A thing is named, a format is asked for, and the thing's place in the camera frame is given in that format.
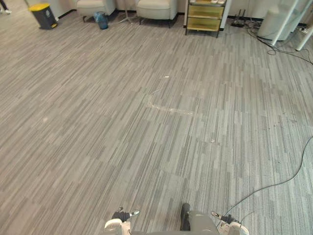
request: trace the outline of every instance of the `small trash bin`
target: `small trash bin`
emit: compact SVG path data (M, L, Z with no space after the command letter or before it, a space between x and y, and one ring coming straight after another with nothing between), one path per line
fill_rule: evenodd
M41 29L53 29L58 24L54 18L54 15L50 9L49 3L35 4L28 9L33 13Z
M95 12L93 14L94 20L98 23L100 29L107 29L108 26L108 19L104 15L104 12Z

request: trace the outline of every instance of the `white armchair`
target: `white armchair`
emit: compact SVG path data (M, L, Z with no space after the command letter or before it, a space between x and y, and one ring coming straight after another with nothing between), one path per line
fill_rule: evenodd
M112 14L115 10L114 0L78 0L77 1L77 11L83 16L85 21L86 16L93 16L95 12L103 11L107 16Z
M171 27L171 21L178 15L177 0L137 0L136 10L139 24L141 18L169 20L169 27Z

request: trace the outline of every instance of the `black trash bin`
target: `black trash bin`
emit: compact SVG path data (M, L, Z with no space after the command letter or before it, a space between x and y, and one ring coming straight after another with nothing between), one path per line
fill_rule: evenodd
M36 17L41 29L53 29L58 24L50 9L49 3L35 4L28 9Z

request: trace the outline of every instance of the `drawer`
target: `drawer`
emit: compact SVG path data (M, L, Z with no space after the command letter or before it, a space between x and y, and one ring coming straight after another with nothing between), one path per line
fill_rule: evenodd
M206 19L221 19L224 7L214 6L189 6L188 17L206 18Z
M187 29L219 31L221 20L188 18Z

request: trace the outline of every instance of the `blue trash bag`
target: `blue trash bag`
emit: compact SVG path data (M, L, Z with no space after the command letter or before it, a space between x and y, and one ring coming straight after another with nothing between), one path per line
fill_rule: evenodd
M108 19L106 16L103 15L103 12L95 12L93 14L94 20L98 23L100 29L107 29L108 26Z

